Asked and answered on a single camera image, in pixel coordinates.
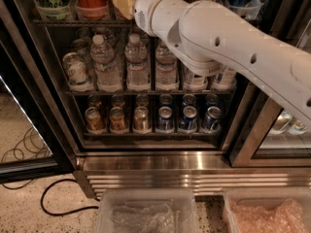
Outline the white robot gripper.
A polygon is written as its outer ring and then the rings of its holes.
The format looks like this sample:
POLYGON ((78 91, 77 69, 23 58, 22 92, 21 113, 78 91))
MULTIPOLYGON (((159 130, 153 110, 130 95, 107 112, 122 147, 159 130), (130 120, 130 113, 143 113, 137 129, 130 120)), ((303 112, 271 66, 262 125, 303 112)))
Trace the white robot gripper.
POLYGON ((153 37, 166 37, 187 6, 184 0, 112 0, 112 2, 118 18, 135 18, 138 27, 153 37))

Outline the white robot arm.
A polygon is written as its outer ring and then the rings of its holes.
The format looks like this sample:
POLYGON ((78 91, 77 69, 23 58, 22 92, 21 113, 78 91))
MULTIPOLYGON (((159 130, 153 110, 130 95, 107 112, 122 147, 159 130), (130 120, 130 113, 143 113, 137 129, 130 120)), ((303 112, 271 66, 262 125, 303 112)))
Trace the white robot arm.
POLYGON ((208 77, 212 62, 254 83, 311 127, 311 54, 275 39, 216 2, 113 0, 140 29, 158 37, 195 74, 208 77))

